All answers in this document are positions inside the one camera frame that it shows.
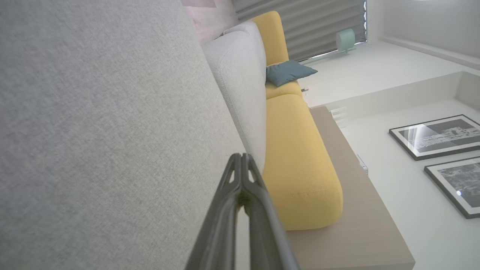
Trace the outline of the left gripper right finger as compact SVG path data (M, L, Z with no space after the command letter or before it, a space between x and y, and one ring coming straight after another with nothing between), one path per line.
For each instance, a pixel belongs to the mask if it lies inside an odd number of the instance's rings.
M250 224L252 270L299 270L287 238L254 158L241 157L241 196Z

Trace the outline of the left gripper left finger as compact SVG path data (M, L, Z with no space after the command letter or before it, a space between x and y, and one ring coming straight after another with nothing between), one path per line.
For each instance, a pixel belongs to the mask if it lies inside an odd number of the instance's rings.
M187 270L234 270L242 156L233 154L187 260Z

